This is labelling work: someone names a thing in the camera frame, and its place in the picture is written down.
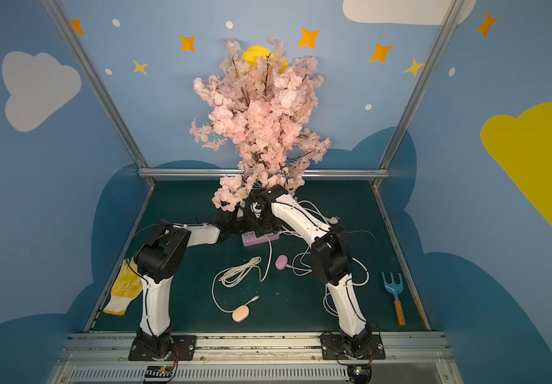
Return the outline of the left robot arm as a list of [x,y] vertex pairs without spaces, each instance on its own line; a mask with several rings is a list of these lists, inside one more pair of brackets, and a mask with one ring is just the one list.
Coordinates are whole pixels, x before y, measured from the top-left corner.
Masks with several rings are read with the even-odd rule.
[[188,248],[219,244],[249,229],[248,219],[237,210],[220,214],[213,222],[182,224],[162,219],[138,230],[146,237],[133,257],[135,274],[143,285],[137,338],[156,342],[170,335],[170,285]]

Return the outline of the purple power strip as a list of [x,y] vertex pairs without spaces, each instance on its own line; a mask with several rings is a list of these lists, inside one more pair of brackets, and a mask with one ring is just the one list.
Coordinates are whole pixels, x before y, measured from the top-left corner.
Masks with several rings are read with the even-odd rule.
[[271,243],[273,241],[278,241],[279,237],[280,235],[278,233],[257,236],[254,231],[249,231],[241,235],[242,244],[245,247],[256,246],[263,243]]

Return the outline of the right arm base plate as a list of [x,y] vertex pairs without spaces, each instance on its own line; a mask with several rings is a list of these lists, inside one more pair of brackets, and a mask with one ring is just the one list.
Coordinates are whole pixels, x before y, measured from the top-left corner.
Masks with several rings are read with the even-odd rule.
[[354,340],[343,338],[341,334],[323,332],[319,335],[319,342],[324,360],[344,363],[352,360],[384,360],[386,358],[384,343],[378,334],[372,334],[359,345]]

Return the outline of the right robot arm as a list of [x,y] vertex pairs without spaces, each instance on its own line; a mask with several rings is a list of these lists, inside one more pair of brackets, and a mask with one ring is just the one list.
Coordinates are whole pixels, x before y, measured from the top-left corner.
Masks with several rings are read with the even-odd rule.
[[253,190],[242,203],[243,217],[257,235],[276,232],[286,224],[310,247],[311,270],[330,293],[338,314],[338,328],[350,355],[360,355],[372,331],[357,300],[348,234],[303,207],[284,187]]

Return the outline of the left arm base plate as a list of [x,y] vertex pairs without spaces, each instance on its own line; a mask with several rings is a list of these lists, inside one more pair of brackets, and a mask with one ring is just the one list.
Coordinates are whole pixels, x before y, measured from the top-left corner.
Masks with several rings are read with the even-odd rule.
[[165,362],[191,361],[197,337],[194,335],[169,335],[159,337],[140,332],[134,339],[128,355],[129,361],[138,362]]

